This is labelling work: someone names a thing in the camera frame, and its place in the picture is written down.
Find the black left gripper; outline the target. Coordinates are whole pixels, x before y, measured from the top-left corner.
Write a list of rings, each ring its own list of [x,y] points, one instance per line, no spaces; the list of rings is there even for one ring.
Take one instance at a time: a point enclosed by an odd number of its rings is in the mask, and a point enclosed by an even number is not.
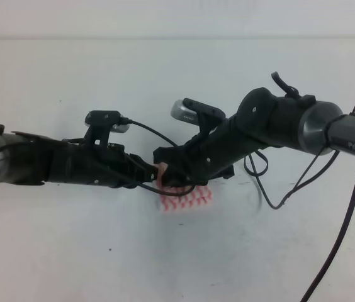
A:
[[[117,143],[107,143],[101,145],[83,145],[87,162],[96,162],[107,171],[115,171],[130,180],[123,187],[133,189],[136,187],[147,186],[156,188],[158,168],[146,163],[141,157],[135,154],[127,154],[125,146]]]

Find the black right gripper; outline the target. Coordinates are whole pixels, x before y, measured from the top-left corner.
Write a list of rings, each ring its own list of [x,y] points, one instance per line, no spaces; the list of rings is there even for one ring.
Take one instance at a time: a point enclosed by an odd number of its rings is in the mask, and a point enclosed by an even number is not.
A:
[[[235,127],[220,125],[207,135],[197,134],[182,146],[159,147],[153,151],[155,164],[165,163],[164,187],[194,186],[195,181],[229,179],[235,175],[230,149]],[[188,172],[189,176],[179,171]]]

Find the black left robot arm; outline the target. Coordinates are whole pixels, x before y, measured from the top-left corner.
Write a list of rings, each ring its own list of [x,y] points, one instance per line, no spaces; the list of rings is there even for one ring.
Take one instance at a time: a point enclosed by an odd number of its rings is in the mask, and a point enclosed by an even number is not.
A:
[[[54,140],[5,133],[0,125],[0,183],[42,186],[47,182],[125,187],[152,182],[158,170],[120,144],[109,143],[110,128],[90,126],[83,138]]]

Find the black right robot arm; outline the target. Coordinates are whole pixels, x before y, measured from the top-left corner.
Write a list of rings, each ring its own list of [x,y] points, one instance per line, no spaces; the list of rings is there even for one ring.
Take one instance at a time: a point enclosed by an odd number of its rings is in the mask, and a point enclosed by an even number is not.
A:
[[[155,150],[155,163],[166,165],[162,185],[202,186],[212,179],[229,179],[236,162],[269,147],[312,155],[333,150],[355,155],[355,114],[346,115],[334,103],[299,94],[277,73],[272,77],[284,96],[264,87],[254,89],[231,117],[189,98],[176,101],[172,117],[200,131],[184,145]]]

